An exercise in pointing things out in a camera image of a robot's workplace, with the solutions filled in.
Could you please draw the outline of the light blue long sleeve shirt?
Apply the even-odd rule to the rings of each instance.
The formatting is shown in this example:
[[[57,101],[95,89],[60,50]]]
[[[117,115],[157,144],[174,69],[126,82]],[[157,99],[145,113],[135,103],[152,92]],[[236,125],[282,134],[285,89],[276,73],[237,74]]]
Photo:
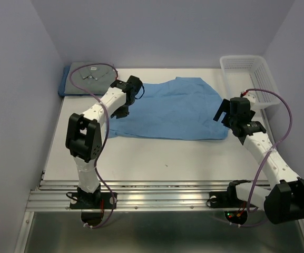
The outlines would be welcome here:
[[[199,77],[176,77],[160,84],[144,84],[141,99],[129,115],[110,119],[111,138],[224,140],[228,129],[213,120],[222,98]]]

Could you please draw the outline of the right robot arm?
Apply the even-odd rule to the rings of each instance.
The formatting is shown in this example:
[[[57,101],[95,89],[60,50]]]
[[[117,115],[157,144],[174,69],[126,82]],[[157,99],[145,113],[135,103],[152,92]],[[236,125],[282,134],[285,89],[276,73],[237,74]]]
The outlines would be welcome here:
[[[304,179],[294,172],[270,142],[266,129],[253,121],[255,112],[250,101],[236,97],[224,99],[214,116],[231,129],[232,134],[252,154],[266,176],[270,189],[258,187],[254,181],[234,180],[226,191],[210,192],[211,208],[262,209],[272,224],[304,219]]]

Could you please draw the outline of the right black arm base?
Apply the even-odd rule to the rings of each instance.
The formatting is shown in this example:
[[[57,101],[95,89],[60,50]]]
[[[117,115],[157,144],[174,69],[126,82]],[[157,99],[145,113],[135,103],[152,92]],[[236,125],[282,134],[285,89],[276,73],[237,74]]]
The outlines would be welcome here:
[[[209,198],[206,200],[206,206],[210,208],[238,208],[247,203],[249,194],[247,193],[230,193],[227,191],[211,191]]]

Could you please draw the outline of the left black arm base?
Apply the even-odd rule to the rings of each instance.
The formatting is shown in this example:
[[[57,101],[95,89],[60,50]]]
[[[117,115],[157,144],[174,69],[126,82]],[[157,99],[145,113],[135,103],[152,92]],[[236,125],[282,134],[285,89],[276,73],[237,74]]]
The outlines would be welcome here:
[[[117,193],[115,192],[114,198],[110,192],[101,192],[95,200],[83,200],[77,192],[68,192],[66,196],[70,200],[69,208],[72,210],[110,210],[116,209],[117,203]]]

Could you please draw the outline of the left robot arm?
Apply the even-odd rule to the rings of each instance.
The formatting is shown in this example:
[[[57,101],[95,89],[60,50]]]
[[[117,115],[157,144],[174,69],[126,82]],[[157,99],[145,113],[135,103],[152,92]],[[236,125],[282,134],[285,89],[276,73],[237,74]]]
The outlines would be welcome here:
[[[74,158],[79,177],[74,201],[90,208],[100,203],[100,182],[95,167],[109,136],[109,119],[127,117],[129,106],[142,88],[143,83],[135,76],[126,82],[115,80],[92,107],[69,117],[65,146]]]

